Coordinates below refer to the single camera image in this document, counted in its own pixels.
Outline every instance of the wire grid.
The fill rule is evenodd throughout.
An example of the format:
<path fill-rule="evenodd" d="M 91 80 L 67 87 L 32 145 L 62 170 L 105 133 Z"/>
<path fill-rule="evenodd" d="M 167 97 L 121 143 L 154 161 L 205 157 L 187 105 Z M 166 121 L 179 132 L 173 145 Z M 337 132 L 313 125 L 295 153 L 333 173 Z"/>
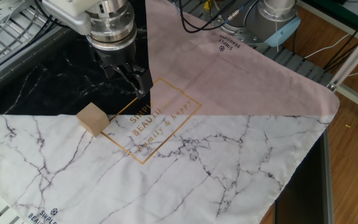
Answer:
<path fill-rule="evenodd" d="M 0 60 L 14 49 L 23 46 L 45 24 L 45 18 L 34 6 L 13 16 L 0 32 Z"/>

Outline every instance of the black cable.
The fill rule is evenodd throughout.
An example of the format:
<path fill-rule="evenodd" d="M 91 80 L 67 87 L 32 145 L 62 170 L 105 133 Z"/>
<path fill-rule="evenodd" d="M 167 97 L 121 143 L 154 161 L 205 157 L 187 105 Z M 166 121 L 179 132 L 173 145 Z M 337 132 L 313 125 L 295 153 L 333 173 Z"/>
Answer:
<path fill-rule="evenodd" d="M 293 42 L 292 42 L 292 53 L 295 54 L 295 41 L 296 41 L 296 34 L 298 33 L 298 29 L 295 30 L 295 33 L 293 34 Z"/>
<path fill-rule="evenodd" d="M 344 61 L 340 59 L 342 59 L 343 57 L 348 58 L 349 54 L 351 54 L 353 52 L 353 50 L 358 46 L 358 44 L 353 45 L 353 47 L 349 48 L 347 51 L 345 51 L 344 53 L 342 53 L 338 58 L 336 58 L 335 60 L 333 60 L 333 62 L 330 64 L 330 66 L 325 70 L 325 73 L 328 72 L 329 70 L 332 70 L 332 68 L 340 63 L 343 63 Z"/>
<path fill-rule="evenodd" d="M 211 2 L 209 0 L 207 0 L 207 2 L 208 2 L 208 5 L 209 5 L 209 18 L 212 19 L 212 12 L 211 12 L 212 5 L 211 5 Z"/>
<path fill-rule="evenodd" d="M 356 34 L 358 33 L 358 28 L 356 29 L 356 31 L 354 31 L 353 35 L 351 38 L 349 38 L 346 43 L 341 47 L 341 49 L 338 50 L 338 52 L 336 52 L 336 54 L 330 59 L 330 61 L 324 66 L 324 70 L 327 70 L 328 67 L 330 67 L 333 64 L 333 60 L 343 51 L 343 49 L 349 44 L 349 42 L 354 38 L 354 36 L 356 36 Z"/>
<path fill-rule="evenodd" d="M 225 7 L 223 7 L 211 20 L 209 20 L 203 27 L 196 27 L 194 26 L 193 24 L 190 24 L 186 18 L 184 17 L 183 15 L 183 5 L 182 5 L 182 2 L 181 0 L 179 0 L 179 10 L 180 10 L 180 17 L 181 17 L 181 23 L 182 23 L 182 26 L 184 28 L 184 30 L 187 32 L 187 33 L 190 33 L 190 34 L 194 34 L 194 33 L 197 33 L 199 31 L 202 31 L 202 30 L 215 30 L 215 29 L 218 29 L 220 27 L 222 27 L 224 25 L 221 24 L 217 27 L 213 27 L 213 28 L 205 28 L 207 27 L 208 25 L 210 25 L 210 23 L 212 23 L 215 19 L 217 19 L 221 14 L 225 13 L 234 3 L 235 3 L 236 0 L 232 0 L 229 4 L 227 4 Z M 187 27 L 186 27 L 186 24 L 185 22 L 191 26 L 192 28 L 196 29 L 196 30 L 188 30 Z"/>
<path fill-rule="evenodd" d="M 37 6 L 38 10 L 39 10 L 50 22 L 52 22 L 52 23 L 55 24 L 56 26 L 60 26 L 60 27 L 62 27 L 62 28 L 67 28 L 67 29 L 69 29 L 68 26 L 63 25 L 63 24 L 60 24 L 60 23 L 58 23 L 58 22 L 55 22 L 53 19 L 49 18 L 48 14 L 46 14 L 46 12 L 41 8 L 41 6 L 40 6 L 38 0 L 34 0 L 34 3 L 35 3 L 35 5 Z"/>
<path fill-rule="evenodd" d="M 332 72 L 335 71 L 335 69 L 337 69 L 339 66 L 341 66 L 350 57 L 351 53 L 352 52 L 350 51 L 350 52 L 344 54 L 346 56 L 344 58 L 342 58 L 341 61 L 339 61 L 338 63 L 336 63 L 336 64 L 334 64 L 332 66 L 330 66 L 324 72 L 326 73 L 326 72 L 329 72 L 329 71 L 332 71 Z"/>

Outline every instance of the marble print cloth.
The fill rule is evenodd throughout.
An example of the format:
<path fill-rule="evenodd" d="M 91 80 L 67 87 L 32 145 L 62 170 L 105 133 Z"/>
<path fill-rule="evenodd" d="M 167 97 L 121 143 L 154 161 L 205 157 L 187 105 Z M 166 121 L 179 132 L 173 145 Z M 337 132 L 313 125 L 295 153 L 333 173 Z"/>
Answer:
<path fill-rule="evenodd" d="M 332 118 L 193 116 L 142 165 L 74 116 L 0 115 L 0 197 L 28 223 L 256 224 Z"/>
<path fill-rule="evenodd" d="M 0 115 L 0 197 L 26 222 L 257 224 L 334 118 L 325 87 L 146 6 L 150 111 L 96 138 L 74 116 Z"/>

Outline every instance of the metal rack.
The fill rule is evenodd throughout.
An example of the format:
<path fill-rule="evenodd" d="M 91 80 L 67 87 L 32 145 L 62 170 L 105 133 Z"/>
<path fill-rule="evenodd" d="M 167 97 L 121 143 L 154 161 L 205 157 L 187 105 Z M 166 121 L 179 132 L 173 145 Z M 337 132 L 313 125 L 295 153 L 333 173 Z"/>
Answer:
<path fill-rule="evenodd" d="M 6 25 L 0 24 L 0 62 L 13 50 L 24 47 L 46 21 L 47 18 L 30 6 L 11 18 Z"/>
<path fill-rule="evenodd" d="M 0 24 L 0 83 L 71 33 L 70 29 L 54 27 L 33 40 L 46 21 L 34 6 L 29 6 L 12 16 L 7 24 Z"/>

